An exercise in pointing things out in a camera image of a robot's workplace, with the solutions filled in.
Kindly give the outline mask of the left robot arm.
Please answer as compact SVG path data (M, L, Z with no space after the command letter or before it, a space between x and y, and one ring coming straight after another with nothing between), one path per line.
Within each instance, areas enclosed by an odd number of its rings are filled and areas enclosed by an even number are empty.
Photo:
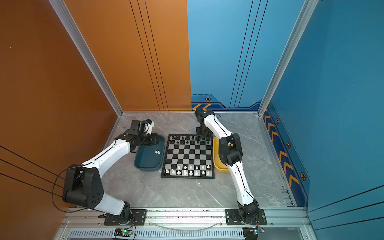
M127 222L131 219L130 204L105 193L104 174L122 157L137 147L157 145L161 138L152 130L152 120L133 120L131 127L118 135L113 143L92 159L66 170L62 199L65 203L103 212Z

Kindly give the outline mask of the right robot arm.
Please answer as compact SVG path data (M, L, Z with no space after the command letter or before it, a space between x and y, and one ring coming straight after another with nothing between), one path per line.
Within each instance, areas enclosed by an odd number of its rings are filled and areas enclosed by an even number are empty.
M259 217L260 205L253 196L246 179L240 136L228 130L213 111L198 108L195 110L195 116L200 123L197 131L202 134L211 133L218 139L219 158L230 171L236 188L240 219L245 225L252 224Z

